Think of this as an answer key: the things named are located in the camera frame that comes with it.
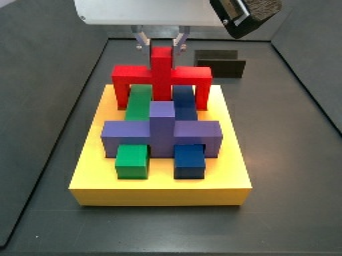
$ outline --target dark blue block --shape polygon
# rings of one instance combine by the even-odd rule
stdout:
[[[195,96],[191,85],[172,87],[176,120],[197,120]]]
[[[204,179],[204,146],[175,145],[175,179]]]

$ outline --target yellow block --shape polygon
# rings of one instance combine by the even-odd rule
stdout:
[[[147,180],[118,180],[114,159],[104,158],[100,139],[105,120],[124,120],[112,85],[104,88],[69,190],[80,205],[241,205],[251,191],[239,144],[219,85],[211,86],[208,111],[199,120],[219,120],[223,141],[217,158],[205,159],[203,180],[175,180],[173,159],[149,160]]]

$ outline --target red block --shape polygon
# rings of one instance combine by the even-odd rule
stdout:
[[[153,100],[171,100],[171,69],[172,69],[172,48],[153,47],[151,54],[151,71]]]
[[[172,48],[153,47],[151,70],[145,66],[116,66],[112,71],[117,108],[125,109],[130,84],[152,84],[153,100],[171,100],[171,85],[195,85],[196,109],[207,110],[212,76],[208,67],[172,69]]]

